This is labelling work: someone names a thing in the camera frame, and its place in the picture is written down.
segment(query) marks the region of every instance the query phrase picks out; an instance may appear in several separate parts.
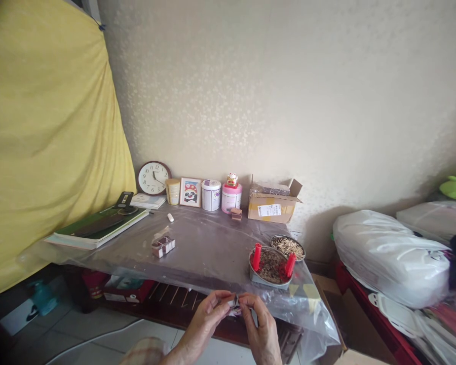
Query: book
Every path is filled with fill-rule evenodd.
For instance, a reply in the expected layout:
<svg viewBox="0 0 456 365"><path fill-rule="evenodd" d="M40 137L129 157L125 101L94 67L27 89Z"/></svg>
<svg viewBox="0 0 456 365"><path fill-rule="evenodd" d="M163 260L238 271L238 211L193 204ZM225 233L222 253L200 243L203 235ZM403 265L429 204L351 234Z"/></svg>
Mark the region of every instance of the book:
<svg viewBox="0 0 456 365"><path fill-rule="evenodd" d="M80 221L74 222L73 224L54 232L51 236L47 237L45 241L76 248L95 249L113 239L149 215L148 209L139 208L138 211L133 214L122 215L121 222L93 233L88 237L77 237L74 235L75 232L79 231L81 228L92 225L104 217L116 215L117 211L118 210L114 209L112 206L95 214L92 214Z"/></svg>
<svg viewBox="0 0 456 365"><path fill-rule="evenodd" d="M147 208L147 209L159 209L162 204L167 201L166 195L150 196L147 194L137 194L132 198L130 205Z"/></svg>

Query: red candle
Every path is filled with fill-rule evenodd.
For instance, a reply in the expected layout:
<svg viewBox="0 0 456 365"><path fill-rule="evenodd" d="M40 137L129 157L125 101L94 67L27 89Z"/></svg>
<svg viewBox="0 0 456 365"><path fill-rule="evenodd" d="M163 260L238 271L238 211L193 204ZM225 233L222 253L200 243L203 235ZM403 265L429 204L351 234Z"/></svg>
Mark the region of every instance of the red candle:
<svg viewBox="0 0 456 365"><path fill-rule="evenodd" d="M262 245L257 243L255 245L255 254L253 255L252 267L255 271L258 271L260 267L260 257L262 255Z"/></svg>
<svg viewBox="0 0 456 365"><path fill-rule="evenodd" d="M285 274L288 278L292 276L292 271L294 270L295 266L295 253L291 253L289 255L289 259L287 260L287 264L285 265Z"/></svg>

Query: hand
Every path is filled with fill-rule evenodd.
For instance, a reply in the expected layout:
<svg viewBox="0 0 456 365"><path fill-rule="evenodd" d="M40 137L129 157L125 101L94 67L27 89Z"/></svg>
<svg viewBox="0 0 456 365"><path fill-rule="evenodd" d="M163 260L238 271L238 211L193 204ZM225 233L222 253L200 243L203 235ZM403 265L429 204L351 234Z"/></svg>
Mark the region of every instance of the hand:
<svg viewBox="0 0 456 365"><path fill-rule="evenodd" d="M277 325L260 297L244 293L238 297L238 304L242 308L248 342L257 365L282 365ZM258 328L253 321L250 308L257 314Z"/></svg>
<svg viewBox="0 0 456 365"><path fill-rule="evenodd" d="M199 304L184 336L182 336L177 346L167 356L169 357L172 354L176 358L176 361L163 361L162 363L182 363L187 365L195 363L206 349L206 346L208 346L209 339L216 327L230 312L230 305L228 303L219 306L216 305L221 299L230 295L231 293L227 290L215 290L208 295Z"/></svg>

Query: pink canister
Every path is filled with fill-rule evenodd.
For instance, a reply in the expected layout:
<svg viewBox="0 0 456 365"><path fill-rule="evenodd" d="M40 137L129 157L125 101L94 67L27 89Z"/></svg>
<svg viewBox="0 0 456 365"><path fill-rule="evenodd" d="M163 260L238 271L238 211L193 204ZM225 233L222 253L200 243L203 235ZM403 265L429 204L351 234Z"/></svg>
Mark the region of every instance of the pink canister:
<svg viewBox="0 0 456 365"><path fill-rule="evenodd" d="M234 189L228 187L226 184L223 185L223 193L221 194L221 210L223 213L230 214L232 208L240 209L242 189L241 184L238 184Z"/></svg>

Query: small jar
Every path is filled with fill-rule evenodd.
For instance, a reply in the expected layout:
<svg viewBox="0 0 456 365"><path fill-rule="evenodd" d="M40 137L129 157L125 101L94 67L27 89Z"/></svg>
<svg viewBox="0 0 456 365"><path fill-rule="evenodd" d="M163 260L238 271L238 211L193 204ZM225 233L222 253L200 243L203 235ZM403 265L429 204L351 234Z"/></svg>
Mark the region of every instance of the small jar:
<svg viewBox="0 0 456 365"><path fill-rule="evenodd" d="M181 189L181 180L179 179L167 179L166 184L166 194L167 202L171 205L179 204L179 194Z"/></svg>
<svg viewBox="0 0 456 365"><path fill-rule="evenodd" d="M201 204L204 210L215 211L219 209L221 183L218 180L204 180L201 183Z"/></svg>
<svg viewBox="0 0 456 365"><path fill-rule="evenodd" d="M230 188L226 184L223 185L223 194L221 197L221 210L223 213L231 214L232 208L240 209L242 201L242 185L238 184L236 188Z"/></svg>

